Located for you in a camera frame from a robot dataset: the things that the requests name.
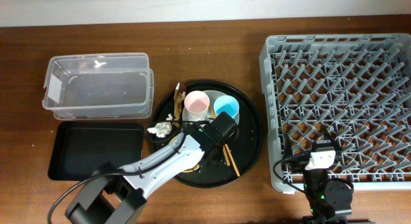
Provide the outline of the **white tissue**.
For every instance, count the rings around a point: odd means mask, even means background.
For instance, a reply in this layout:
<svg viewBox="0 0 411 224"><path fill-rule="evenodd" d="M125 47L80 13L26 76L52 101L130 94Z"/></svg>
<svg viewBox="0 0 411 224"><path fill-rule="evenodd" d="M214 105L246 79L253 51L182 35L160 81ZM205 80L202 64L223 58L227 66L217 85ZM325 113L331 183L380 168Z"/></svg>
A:
<svg viewBox="0 0 411 224"><path fill-rule="evenodd" d="M158 138L165 138L172 131L172 123L170 122L172 119L173 116L168 114L166 122L157 123L154 127L148 128L148 133L154 134Z"/></svg>

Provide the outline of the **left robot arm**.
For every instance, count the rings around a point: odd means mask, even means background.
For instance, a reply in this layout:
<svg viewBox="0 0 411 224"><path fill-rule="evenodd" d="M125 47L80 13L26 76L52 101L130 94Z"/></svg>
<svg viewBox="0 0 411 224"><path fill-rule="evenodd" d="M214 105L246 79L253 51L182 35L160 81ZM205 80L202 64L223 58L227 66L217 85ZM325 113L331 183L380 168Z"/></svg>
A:
<svg viewBox="0 0 411 224"><path fill-rule="evenodd" d="M189 122L173 142L142 160L119 168L102 165L78 183L80 192L66 209L66 218L71 223L135 223L155 190L196 166L237 129L235 120L222 112L211 122Z"/></svg>

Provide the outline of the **blue cup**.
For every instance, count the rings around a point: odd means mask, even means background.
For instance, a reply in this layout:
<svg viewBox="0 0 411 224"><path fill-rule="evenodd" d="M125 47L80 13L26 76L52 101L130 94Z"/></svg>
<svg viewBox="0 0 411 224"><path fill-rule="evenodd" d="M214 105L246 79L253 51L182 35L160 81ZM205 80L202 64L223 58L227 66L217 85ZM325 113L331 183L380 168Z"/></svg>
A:
<svg viewBox="0 0 411 224"><path fill-rule="evenodd" d="M213 105L215 115L218 116L222 112L226 112L238 124L240 121L240 104L237 99L224 95L216 99Z"/></svg>

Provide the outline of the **gold brown snack wrapper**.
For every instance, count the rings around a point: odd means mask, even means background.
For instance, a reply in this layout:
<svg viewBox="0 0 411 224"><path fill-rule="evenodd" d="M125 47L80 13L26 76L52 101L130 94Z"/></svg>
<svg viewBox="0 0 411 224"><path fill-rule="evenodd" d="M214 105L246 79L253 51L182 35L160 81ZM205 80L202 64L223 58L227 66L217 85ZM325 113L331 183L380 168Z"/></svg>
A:
<svg viewBox="0 0 411 224"><path fill-rule="evenodd" d="M174 93L174 107L173 107L173 125L176 128L180 128L181 124L178 123L182 119L183 102L186 97L187 87L185 83L178 83Z"/></svg>

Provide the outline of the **pink cup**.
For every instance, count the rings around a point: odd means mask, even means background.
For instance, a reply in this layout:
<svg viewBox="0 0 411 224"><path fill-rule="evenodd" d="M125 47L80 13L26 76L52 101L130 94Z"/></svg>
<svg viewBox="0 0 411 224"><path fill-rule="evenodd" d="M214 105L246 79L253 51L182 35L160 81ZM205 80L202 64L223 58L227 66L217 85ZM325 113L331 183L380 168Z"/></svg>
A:
<svg viewBox="0 0 411 224"><path fill-rule="evenodd" d="M194 90L188 93L184 100L188 121L204 121L207 118L210 100L206 93L200 90Z"/></svg>

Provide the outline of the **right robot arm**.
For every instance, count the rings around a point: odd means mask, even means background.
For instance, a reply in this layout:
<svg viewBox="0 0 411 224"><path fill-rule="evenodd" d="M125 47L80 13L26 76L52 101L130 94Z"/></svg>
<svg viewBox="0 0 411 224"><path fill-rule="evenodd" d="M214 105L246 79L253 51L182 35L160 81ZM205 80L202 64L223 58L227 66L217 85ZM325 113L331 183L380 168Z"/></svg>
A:
<svg viewBox="0 0 411 224"><path fill-rule="evenodd" d="M291 172L302 173L303 193L310 204L311 215L302 217L303 224L348 223L352 214L354 185L348 180L330 178L342 154L342 147L328 132L315 141L311 150L295 155L291 140L284 134L284 163Z"/></svg>

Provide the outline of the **yellow bowl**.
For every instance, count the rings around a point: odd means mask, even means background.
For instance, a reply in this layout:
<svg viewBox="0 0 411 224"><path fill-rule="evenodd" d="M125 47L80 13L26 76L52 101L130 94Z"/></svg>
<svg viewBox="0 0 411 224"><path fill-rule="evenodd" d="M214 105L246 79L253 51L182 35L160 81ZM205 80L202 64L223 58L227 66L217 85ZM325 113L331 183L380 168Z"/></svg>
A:
<svg viewBox="0 0 411 224"><path fill-rule="evenodd" d="M169 141L169 143L171 144L171 143L174 142L176 139L177 139L177 136L173 137L173 138ZM183 172L183 173L192 173L192 172L198 171L199 169L200 169L200 163L198 163L197 165L195 165L195 166L192 167L192 168L185 169L185 170L182 171L182 172Z"/></svg>

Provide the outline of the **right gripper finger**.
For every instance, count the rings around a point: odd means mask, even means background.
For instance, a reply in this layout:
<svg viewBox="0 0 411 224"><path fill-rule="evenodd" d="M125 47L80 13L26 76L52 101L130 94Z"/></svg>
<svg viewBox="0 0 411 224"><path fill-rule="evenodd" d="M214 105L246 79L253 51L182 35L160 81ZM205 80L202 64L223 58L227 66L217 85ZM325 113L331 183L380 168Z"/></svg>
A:
<svg viewBox="0 0 411 224"><path fill-rule="evenodd" d="M292 151L292 142L289 138L289 135L287 133L283 134L284 137L284 155L283 158L287 159L290 157L293 157L293 151Z"/></svg>
<svg viewBox="0 0 411 224"><path fill-rule="evenodd" d="M339 145L339 143L331 136L331 134L327 130L324 130L323 137L325 141L328 141L330 145L334 147L334 150L336 152L342 152L341 145Z"/></svg>

